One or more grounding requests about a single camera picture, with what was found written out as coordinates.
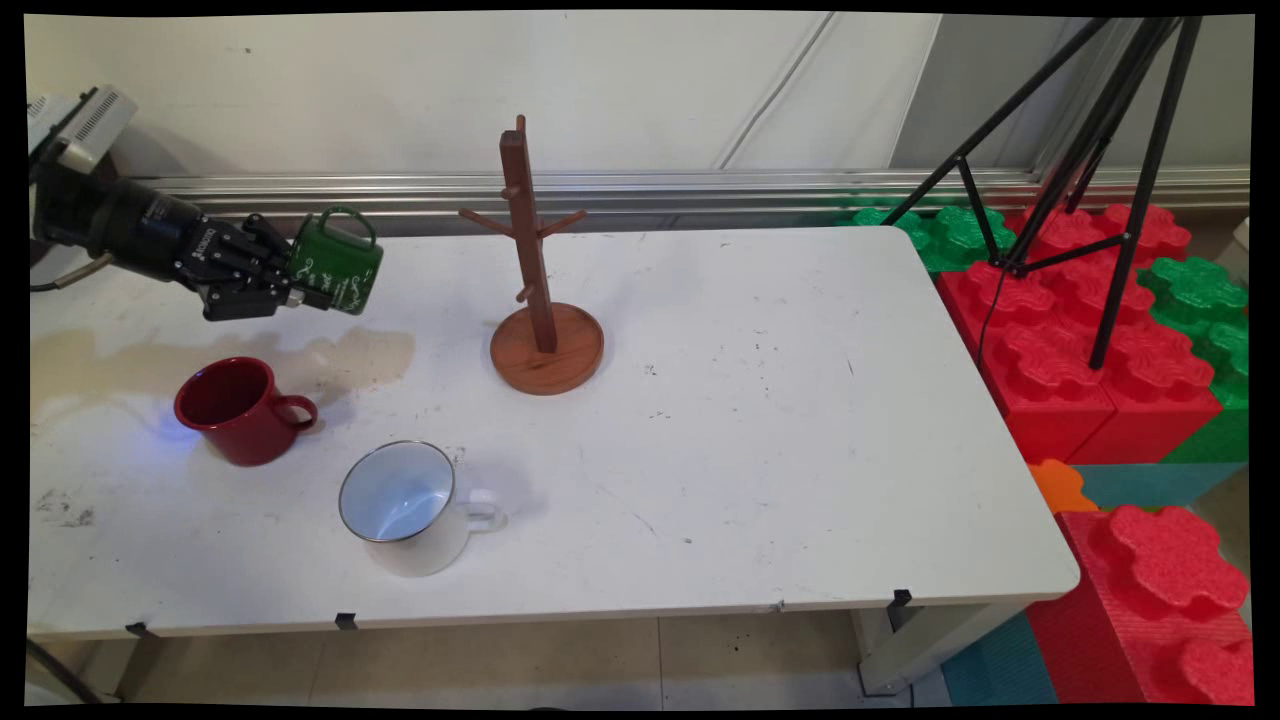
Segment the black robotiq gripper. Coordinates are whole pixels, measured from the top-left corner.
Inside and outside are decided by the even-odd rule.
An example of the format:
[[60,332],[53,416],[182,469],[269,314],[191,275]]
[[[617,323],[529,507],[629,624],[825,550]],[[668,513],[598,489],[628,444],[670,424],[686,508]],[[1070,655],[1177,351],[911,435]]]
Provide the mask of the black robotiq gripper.
[[93,211],[93,258],[154,281],[204,292],[204,319],[273,316],[280,307],[332,307],[333,296],[306,287],[252,284],[287,275],[289,240],[255,213],[241,227],[133,181],[111,184]]

